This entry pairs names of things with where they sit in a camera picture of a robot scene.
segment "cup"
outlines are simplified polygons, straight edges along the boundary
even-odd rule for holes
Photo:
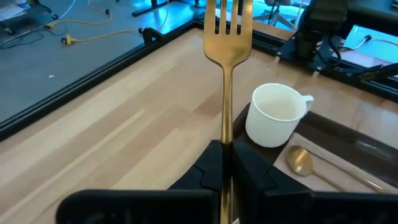
[[[281,146],[292,135],[312,103],[312,96],[302,96],[289,86],[263,84],[253,92],[246,132],[260,146]]]

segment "gold fork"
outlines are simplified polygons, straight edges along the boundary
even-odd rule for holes
[[[221,123],[221,143],[223,144],[223,186],[221,189],[220,223],[232,222],[232,183],[231,183],[231,142],[232,132],[232,72],[235,66],[247,60],[252,44],[253,0],[244,0],[241,16],[241,33],[238,35],[238,0],[233,0],[231,28],[226,33],[227,0],[221,0],[219,32],[216,34],[216,0],[207,0],[205,16],[205,55],[224,71],[223,78],[223,118]]]

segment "black machine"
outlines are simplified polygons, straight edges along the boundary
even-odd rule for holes
[[[68,196],[57,224],[218,224],[222,146],[210,142],[168,190],[84,190]],[[234,201],[240,224],[398,223],[398,195],[313,192],[233,142]]]
[[[360,70],[339,66],[341,37],[338,35],[345,25],[348,1],[312,0],[299,21],[297,32],[279,49],[277,56],[290,63],[305,65],[312,71],[332,69],[360,81],[397,75],[398,63]]]

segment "gold spoon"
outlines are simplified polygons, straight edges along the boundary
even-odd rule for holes
[[[289,164],[290,168],[292,168],[292,170],[298,175],[304,177],[311,174],[317,175],[330,185],[334,186],[340,192],[347,192],[344,187],[338,185],[336,182],[330,180],[323,174],[320,174],[313,169],[311,155],[303,147],[291,146],[287,152],[287,163]]]

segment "wooden table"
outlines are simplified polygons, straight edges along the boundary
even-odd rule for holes
[[[53,223],[60,201],[77,190],[166,189],[181,177],[220,137],[222,72],[202,42],[193,29],[1,142],[0,223]],[[398,147],[397,104],[276,67],[255,50],[234,72],[234,117],[269,82],[313,95],[312,111]]]

